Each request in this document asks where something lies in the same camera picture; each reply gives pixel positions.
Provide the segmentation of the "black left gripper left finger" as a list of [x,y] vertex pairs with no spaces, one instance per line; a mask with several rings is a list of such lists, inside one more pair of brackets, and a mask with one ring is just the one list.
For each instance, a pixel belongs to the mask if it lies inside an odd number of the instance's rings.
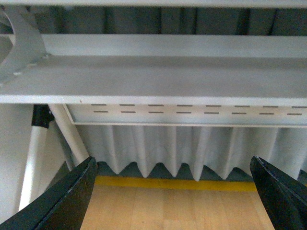
[[89,157],[41,196],[0,225],[2,230],[79,230],[97,172]]

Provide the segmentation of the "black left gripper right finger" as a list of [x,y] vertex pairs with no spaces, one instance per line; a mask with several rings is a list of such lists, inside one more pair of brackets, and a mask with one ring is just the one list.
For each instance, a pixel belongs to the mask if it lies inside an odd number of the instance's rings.
[[250,171],[276,230],[307,228],[307,187],[264,159],[253,156]]

